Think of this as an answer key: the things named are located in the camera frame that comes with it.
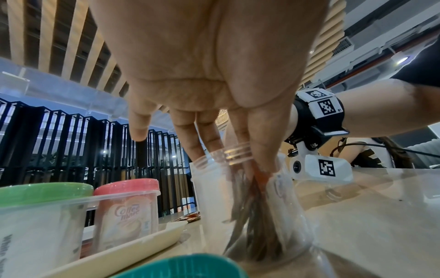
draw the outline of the green lid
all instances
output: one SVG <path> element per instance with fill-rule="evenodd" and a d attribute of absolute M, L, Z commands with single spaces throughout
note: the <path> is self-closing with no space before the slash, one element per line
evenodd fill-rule
<path fill-rule="evenodd" d="M 75 199 L 93 195 L 93 186 L 76 182 L 36 183 L 0 188 L 0 207 Z"/>

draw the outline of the teal lid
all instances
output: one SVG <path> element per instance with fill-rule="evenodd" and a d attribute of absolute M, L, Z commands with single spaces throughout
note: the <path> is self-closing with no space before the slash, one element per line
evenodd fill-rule
<path fill-rule="evenodd" d="M 93 186 L 76 182 L 36 183 L 0 188 L 0 207 L 30 205 L 93 195 Z"/>
<path fill-rule="evenodd" d="M 177 256 L 152 262 L 113 278 L 248 278 L 232 260 L 211 254 Z"/>

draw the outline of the coffee mate container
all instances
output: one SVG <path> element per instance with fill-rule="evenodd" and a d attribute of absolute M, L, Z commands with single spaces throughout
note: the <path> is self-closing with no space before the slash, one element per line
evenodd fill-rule
<path fill-rule="evenodd" d="M 123 180 L 97 188 L 94 195 L 121 193 L 129 196 L 102 200 L 96 209 L 92 254 L 158 231 L 159 182 Z"/>

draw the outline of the ceiling light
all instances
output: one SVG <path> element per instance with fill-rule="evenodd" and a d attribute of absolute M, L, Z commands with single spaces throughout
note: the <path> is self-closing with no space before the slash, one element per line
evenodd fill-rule
<path fill-rule="evenodd" d="M 399 64 L 405 62 L 406 60 L 408 60 L 408 58 L 409 58 L 409 56 L 407 56 L 407 57 L 403 57 L 402 59 L 400 59 L 400 60 L 397 61 L 397 64 L 399 65 Z"/>

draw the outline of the clear plastic cup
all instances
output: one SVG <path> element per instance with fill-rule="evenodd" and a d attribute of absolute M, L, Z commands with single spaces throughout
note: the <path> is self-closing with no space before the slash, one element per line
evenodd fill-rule
<path fill-rule="evenodd" d="M 225 255 L 247 270 L 289 261 L 312 244 L 312 233 L 287 167 L 260 170 L 249 143 L 194 162 L 193 182 L 206 252 Z"/>

